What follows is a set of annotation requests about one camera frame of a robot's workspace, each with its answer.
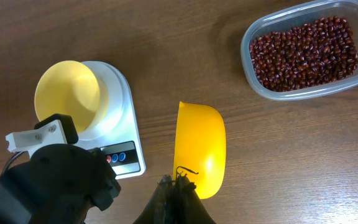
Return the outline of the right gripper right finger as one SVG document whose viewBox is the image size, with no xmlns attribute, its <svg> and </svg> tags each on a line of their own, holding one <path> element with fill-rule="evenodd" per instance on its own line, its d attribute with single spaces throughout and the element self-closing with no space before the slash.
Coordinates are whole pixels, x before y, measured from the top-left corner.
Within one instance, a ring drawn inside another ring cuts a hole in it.
<svg viewBox="0 0 358 224">
<path fill-rule="evenodd" d="M 176 168 L 175 174 L 175 190 L 174 190 L 174 212 L 177 223 L 181 224 L 215 224 L 216 222 L 211 218 L 202 204 L 199 196 L 196 193 L 196 185 L 191 182 L 187 174 L 183 171 L 188 171 L 191 174 L 198 175 L 191 169 L 183 166 Z"/>
</svg>

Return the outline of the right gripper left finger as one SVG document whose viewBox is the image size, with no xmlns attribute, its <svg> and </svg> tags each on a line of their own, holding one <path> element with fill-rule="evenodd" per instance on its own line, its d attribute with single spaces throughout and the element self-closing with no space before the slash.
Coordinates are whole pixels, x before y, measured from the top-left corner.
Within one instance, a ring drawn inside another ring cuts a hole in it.
<svg viewBox="0 0 358 224">
<path fill-rule="evenodd" d="M 134 224 L 173 223 L 169 205 L 172 187 L 172 177 L 170 175 L 164 175 Z"/>
</svg>

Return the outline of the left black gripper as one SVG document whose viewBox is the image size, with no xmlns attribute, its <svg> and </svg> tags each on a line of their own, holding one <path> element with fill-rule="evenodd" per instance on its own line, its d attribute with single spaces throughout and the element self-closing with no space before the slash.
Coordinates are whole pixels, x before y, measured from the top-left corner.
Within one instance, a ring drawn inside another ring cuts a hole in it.
<svg viewBox="0 0 358 224">
<path fill-rule="evenodd" d="M 53 144 L 0 177 L 0 218 L 6 223 L 83 223 L 90 208 L 106 210 L 120 191 L 100 149 Z"/>
</svg>

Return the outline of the yellow measuring scoop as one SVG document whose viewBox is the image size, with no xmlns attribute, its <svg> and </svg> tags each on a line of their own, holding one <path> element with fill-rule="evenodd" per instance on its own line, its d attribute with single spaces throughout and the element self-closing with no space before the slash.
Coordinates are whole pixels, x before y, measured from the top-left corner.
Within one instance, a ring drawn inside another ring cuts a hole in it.
<svg viewBox="0 0 358 224">
<path fill-rule="evenodd" d="M 226 129 L 211 106 L 179 102 L 175 131 L 174 177 L 187 176 L 200 199 L 214 196 L 226 168 Z"/>
</svg>

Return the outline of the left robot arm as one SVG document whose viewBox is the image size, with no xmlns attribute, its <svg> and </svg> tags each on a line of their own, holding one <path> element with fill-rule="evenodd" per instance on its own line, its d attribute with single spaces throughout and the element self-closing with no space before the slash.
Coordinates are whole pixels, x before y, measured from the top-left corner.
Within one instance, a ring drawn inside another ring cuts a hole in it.
<svg viewBox="0 0 358 224">
<path fill-rule="evenodd" d="M 99 148 L 52 144 L 0 175 L 0 223 L 83 223 L 111 206 L 121 186 Z"/>
</svg>

